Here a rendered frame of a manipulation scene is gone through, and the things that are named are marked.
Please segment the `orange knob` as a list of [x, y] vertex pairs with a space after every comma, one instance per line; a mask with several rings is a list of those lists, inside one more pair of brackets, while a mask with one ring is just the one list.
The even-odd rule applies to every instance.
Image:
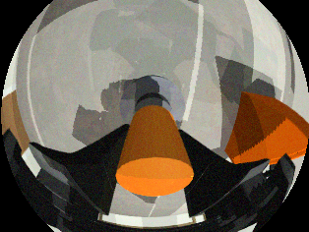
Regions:
[[194, 175], [190, 163], [174, 117], [150, 105], [131, 119], [115, 178], [136, 195], [166, 196], [189, 186]]

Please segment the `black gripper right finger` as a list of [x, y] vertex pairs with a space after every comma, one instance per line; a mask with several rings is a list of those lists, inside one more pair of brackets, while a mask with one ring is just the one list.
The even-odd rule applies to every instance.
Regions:
[[182, 129], [178, 132], [194, 171], [193, 180], [183, 188], [189, 218], [206, 214], [206, 210], [220, 203], [239, 184], [265, 171], [270, 163], [268, 158], [249, 163], [230, 163]]

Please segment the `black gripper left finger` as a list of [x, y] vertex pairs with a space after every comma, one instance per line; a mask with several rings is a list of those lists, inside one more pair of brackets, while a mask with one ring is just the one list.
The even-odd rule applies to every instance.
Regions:
[[115, 174], [128, 131], [130, 124], [120, 125], [76, 152], [52, 150], [39, 143], [31, 143], [29, 148], [40, 168], [75, 188], [99, 214], [108, 215], [116, 186]]

